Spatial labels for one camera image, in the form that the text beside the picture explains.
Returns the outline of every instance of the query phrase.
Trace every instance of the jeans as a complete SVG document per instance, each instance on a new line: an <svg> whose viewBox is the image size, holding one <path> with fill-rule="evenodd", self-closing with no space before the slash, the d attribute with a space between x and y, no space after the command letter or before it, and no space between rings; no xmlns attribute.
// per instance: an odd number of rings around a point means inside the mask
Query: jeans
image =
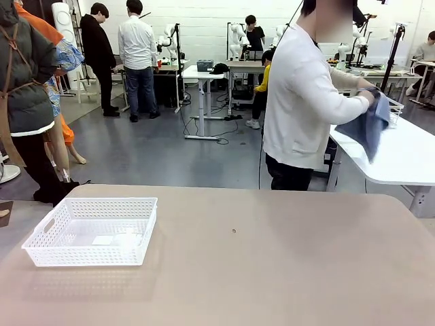
<svg viewBox="0 0 435 326"><path fill-rule="evenodd" d="M139 112L139 96L143 97L145 108L142 111L157 113L156 95L154 94L154 72L153 68L134 70L125 67L128 103L130 114L137 115Z"/></svg>
<svg viewBox="0 0 435 326"><path fill-rule="evenodd" d="M96 75L100 83L101 107L103 108L104 111L110 110L111 88L112 88L111 69L110 67L100 67L100 66L93 66L91 68L92 71L94 71L94 74Z"/></svg>
<svg viewBox="0 0 435 326"><path fill-rule="evenodd" d="M258 92L252 105L252 119L260 119L261 111L267 106L267 92Z"/></svg>
<svg viewBox="0 0 435 326"><path fill-rule="evenodd" d="M313 169L296 168L278 163L276 159L266 154L266 164L269 174L273 178L272 190L290 190L305 192L310 186Z"/></svg>
<svg viewBox="0 0 435 326"><path fill-rule="evenodd" d="M12 141L27 166L27 173L39 184L50 202L57 205L67 193L47 157L43 135L12 137Z"/></svg>

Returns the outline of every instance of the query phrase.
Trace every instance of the man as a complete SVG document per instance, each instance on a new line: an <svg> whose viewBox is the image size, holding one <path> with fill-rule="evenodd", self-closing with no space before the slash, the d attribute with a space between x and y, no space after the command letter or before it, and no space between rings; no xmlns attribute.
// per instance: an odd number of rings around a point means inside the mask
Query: man
<svg viewBox="0 0 435 326"><path fill-rule="evenodd" d="M154 72L157 68L157 46L152 27L139 19L143 9L140 0L128 0L129 20L121 24L118 31L120 57L124 63L130 121L139 120L138 94L144 97L150 119L160 116L154 95Z"/></svg>
<svg viewBox="0 0 435 326"><path fill-rule="evenodd" d="M313 169L323 165L331 124L350 122L374 103L366 90L353 98L339 94L336 88L372 84L331 69L317 47L316 39L333 34L351 14L349 0L304 0L275 51L264 126L272 189L308 190Z"/></svg>
<svg viewBox="0 0 435 326"><path fill-rule="evenodd" d="M102 3L94 3L90 15L86 14L80 21L82 29L83 48L86 64L89 65L98 78L101 86L101 107L105 117L119 117L118 107L112 107L111 100L111 70L116 66L114 53L109 39L101 28L109 18L109 10Z"/></svg>
<svg viewBox="0 0 435 326"><path fill-rule="evenodd" d="M251 51L263 51L265 42L264 31L260 26L257 26L257 18L249 15L245 19L246 22L246 36L251 44Z"/></svg>
<svg viewBox="0 0 435 326"><path fill-rule="evenodd" d="M414 59L421 60L421 61L435 62L435 31L430 32L428 36L428 41L421 44L417 48L417 51L415 52L414 55ZM423 76L425 69L426 66L419 65L415 67L415 72L418 73L420 76ZM430 69L428 71L428 74L426 75L426 79L424 81L425 85L429 82L432 72L433 69ZM406 91L406 95L407 96L417 95L420 86L421 86L421 79L417 83L409 86L408 90Z"/></svg>

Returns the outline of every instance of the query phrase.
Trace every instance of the black hair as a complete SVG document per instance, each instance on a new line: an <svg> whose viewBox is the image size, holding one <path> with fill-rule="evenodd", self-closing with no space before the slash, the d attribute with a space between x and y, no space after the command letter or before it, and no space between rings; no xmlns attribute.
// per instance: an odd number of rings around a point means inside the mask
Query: black hair
<svg viewBox="0 0 435 326"><path fill-rule="evenodd" d="M142 13L143 5L140 0L127 0L127 8L130 12L140 15Z"/></svg>
<svg viewBox="0 0 435 326"><path fill-rule="evenodd" d="M273 55L275 54L275 51L273 50L267 50L263 53L263 57L261 58L261 62L264 65L266 63L266 60L272 61Z"/></svg>
<svg viewBox="0 0 435 326"><path fill-rule="evenodd" d="M257 18L254 15L249 15L248 17L246 17L245 22L246 25L252 25L257 22Z"/></svg>
<svg viewBox="0 0 435 326"><path fill-rule="evenodd" d="M300 10L300 13L305 17L311 15L315 10L315 3L316 0L304 0L304 4L302 5L302 9Z"/></svg>
<svg viewBox="0 0 435 326"><path fill-rule="evenodd" d="M109 10L107 9L107 7L105 5L103 5L102 3L96 2L90 8L90 14L91 15L98 15L99 12L104 17L106 17L106 19L109 18Z"/></svg>

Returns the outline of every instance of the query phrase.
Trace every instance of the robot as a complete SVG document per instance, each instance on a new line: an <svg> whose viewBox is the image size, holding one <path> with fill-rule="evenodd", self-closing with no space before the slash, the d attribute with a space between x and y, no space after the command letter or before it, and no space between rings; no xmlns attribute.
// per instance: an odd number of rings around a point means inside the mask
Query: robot
<svg viewBox="0 0 435 326"><path fill-rule="evenodd" d="M166 25L164 36L160 36L157 41L157 51L162 53L163 48L168 48L171 61L177 60L177 35L175 34L175 24Z"/></svg>
<svg viewBox="0 0 435 326"><path fill-rule="evenodd" d="M246 52L248 47L250 46L249 40L247 39L246 33L243 30L243 27L241 24L231 24L230 26L230 32L232 32L232 42L233 44L230 45L230 51L231 51L231 59L232 60L238 60L240 56L240 49L243 49L242 53Z"/></svg>

